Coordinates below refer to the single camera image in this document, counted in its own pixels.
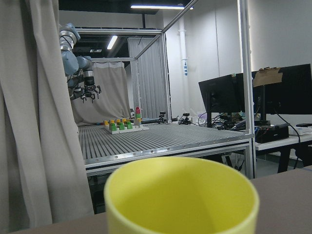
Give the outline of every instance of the yellow cup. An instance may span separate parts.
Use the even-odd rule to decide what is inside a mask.
[[[253,234],[254,186],[221,163],[190,157],[130,162],[107,180],[109,234]]]

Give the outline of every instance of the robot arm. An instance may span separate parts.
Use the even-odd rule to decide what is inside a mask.
[[[94,83],[91,57],[76,57],[73,54],[73,47],[79,39],[80,35],[71,23],[60,28],[59,44],[64,71],[66,76],[70,76],[67,80],[68,91],[71,100],[81,98],[84,102],[87,98],[91,98],[93,102],[95,93],[99,98],[101,88],[99,85],[95,86]],[[84,82],[84,87],[79,87],[82,82]]]

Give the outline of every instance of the white wall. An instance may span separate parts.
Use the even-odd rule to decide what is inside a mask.
[[[237,1],[201,0],[194,10],[185,14],[184,19],[190,107],[195,113],[204,112],[198,82],[241,72]],[[192,113],[186,110],[182,93],[178,23],[166,36],[172,115],[175,117],[185,111]]]
[[[249,0],[252,70],[312,63],[311,10],[311,0]],[[293,125],[312,122],[311,115],[282,117]],[[276,115],[267,119],[283,123]]]
[[[155,15],[145,15],[146,28],[163,29],[163,11],[159,10]]]

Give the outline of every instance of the white pipe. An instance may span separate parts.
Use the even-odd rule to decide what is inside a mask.
[[[186,44],[185,44],[185,27],[184,17],[179,19],[179,33],[180,33],[180,47],[181,47],[181,62],[183,71],[183,97],[184,106],[186,110],[190,109],[190,94],[189,94],[189,83],[188,83],[188,67],[187,67],[187,55],[186,55]]]

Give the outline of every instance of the white curtain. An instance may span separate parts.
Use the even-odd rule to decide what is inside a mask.
[[[58,0],[0,1],[0,233],[92,215]]]
[[[130,56],[136,57],[151,41],[151,38],[128,38]],[[141,107],[142,117],[158,118],[159,112],[168,111],[161,49],[161,39],[158,39],[137,62],[130,62],[134,105]]]
[[[93,64],[94,80],[100,85],[99,99],[84,103],[80,98],[72,101],[75,121],[78,125],[94,124],[115,118],[130,117],[127,75],[123,62]]]

